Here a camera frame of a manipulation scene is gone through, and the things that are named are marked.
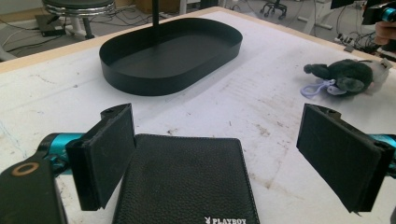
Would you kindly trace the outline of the black oval metal tray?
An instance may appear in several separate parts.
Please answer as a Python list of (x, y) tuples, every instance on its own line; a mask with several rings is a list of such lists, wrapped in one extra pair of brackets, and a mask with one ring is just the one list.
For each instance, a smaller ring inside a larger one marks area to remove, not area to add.
[(184, 18), (113, 37), (99, 50), (112, 87), (140, 96), (182, 91), (238, 54), (242, 34), (209, 19)]

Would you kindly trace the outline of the black upright pole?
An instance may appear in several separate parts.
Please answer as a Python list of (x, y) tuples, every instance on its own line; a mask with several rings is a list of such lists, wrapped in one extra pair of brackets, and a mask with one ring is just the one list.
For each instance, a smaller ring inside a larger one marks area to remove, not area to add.
[(159, 38), (159, 0), (151, 0), (152, 3), (152, 33), (155, 40)]

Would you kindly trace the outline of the black office chair base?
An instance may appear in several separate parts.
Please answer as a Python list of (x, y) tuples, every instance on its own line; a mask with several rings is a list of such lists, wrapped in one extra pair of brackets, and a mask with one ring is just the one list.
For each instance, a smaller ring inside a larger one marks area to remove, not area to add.
[(281, 12), (278, 18), (283, 20), (287, 16), (288, 7), (281, 4), (280, 0), (265, 3), (260, 10), (260, 13), (264, 16), (264, 18), (267, 18), (270, 14), (274, 14), (277, 10)]

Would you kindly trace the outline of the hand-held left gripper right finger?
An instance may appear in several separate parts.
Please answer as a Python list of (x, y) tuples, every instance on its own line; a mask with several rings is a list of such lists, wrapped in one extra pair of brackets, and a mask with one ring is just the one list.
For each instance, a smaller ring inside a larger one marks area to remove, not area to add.
[(384, 178), (396, 178), (396, 134), (363, 133), (324, 106), (304, 106), (296, 146), (348, 212), (370, 212)]

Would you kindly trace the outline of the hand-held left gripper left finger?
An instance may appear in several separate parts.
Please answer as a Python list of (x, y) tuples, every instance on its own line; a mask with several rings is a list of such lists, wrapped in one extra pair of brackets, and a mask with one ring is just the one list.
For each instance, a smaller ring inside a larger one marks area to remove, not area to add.
[(105, 208), (134, 150), (132, 105), (110, 107), (79, 139), (66, 145), (80, 208)]

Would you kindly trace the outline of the flat black floor box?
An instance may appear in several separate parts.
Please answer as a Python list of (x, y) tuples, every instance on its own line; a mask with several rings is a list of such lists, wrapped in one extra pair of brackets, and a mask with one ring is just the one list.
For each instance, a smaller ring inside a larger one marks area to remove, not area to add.
[(59, 21), (59, 18), (54, 15), (35, 15), (40, 33), (44, 37), (65, 35), (66, 31)]

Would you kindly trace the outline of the round black stool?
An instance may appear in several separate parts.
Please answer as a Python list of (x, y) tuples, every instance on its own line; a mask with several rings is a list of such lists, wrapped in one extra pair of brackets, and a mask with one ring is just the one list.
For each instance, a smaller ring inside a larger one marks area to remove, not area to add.
[(57, 17), (67, 17), (72, 27), (72, 35), (94, 38), (89, 18), (107, 14), (115, 8), (115, 0), (41, 0), (44, 8)]

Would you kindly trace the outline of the black leather wallet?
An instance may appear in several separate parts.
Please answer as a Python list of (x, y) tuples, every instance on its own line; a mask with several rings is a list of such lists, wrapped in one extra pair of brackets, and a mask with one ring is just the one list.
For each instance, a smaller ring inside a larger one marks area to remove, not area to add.
[(260, 224), (235, 138), (139, 134), (113, 224)]

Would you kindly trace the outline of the grey plush toy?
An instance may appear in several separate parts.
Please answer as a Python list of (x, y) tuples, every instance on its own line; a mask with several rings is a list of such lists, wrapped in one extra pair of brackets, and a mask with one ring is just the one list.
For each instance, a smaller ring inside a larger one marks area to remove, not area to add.
[(307, 64), (304, 72), (317, 78), (315, 84), (300, 89), (307, 98), (325, 90), (332, 96), (352, 97), (361, 93), (374, 94), (382, 89), (393, 65), (387, 60), (344, 59), (330, 65)]

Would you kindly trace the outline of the white power strip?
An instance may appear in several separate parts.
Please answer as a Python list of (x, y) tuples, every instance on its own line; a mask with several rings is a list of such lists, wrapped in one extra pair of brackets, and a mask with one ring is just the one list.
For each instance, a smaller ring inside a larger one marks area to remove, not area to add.
[(341, 44), (344, 46), (344, 51), (352, 52), (355, 48), (355, 40), (344, 34), (339, 34), (335, 39), (335, 43)]

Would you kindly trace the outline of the white desk frame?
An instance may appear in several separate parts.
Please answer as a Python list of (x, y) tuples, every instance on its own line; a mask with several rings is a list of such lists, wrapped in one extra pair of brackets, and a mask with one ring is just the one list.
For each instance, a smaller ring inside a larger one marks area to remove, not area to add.
[(308, 18), (298, 16), (298, 21), (305, 23), (303, 32), (310, 35), (317, 27), (325, 30), (331, 30), (332, 25), (327, 24), (329, 16), (332, 14), (332, 0), (314, 0), (314, 8)]

